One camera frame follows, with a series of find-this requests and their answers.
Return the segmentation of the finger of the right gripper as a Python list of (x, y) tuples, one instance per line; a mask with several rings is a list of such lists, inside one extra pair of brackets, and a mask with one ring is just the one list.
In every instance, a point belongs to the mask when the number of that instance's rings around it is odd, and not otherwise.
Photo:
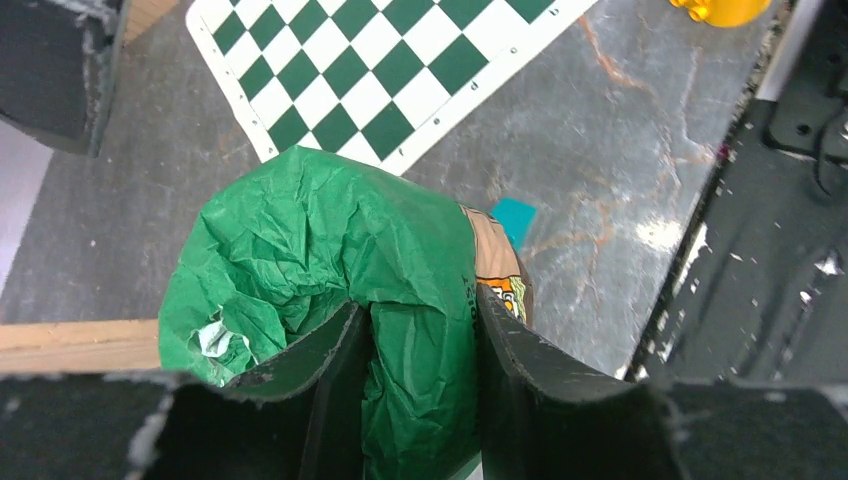
[(129, 12), (127, 1), (2, 2), (2, 121), (54, 150), (98, 156)]

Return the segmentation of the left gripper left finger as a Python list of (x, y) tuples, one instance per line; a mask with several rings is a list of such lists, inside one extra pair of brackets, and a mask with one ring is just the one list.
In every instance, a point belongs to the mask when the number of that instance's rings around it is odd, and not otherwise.
[(370, 316), (345, 303), (223, 387), (182, 372), (3, 374), (5, 479), (357, 479)]

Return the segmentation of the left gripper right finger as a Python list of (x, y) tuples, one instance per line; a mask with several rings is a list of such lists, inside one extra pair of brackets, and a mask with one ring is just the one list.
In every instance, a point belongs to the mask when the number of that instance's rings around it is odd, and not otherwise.
[(584, 364), (477, 288), (487, 479), (843, 479), (847, 389), (630, 383)]

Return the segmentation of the green roll orange label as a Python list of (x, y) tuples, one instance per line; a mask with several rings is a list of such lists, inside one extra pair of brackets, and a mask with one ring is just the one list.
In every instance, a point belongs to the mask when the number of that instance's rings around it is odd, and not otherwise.
[(480, 450), (476, 289), (532, 324), (533, 289), (488, 213), (294, 146), (201, 208), (158, 314), (163, 367), (222, 386), (347, 301), (376, 351), (360, 401), (366, 479), (448, 479)]

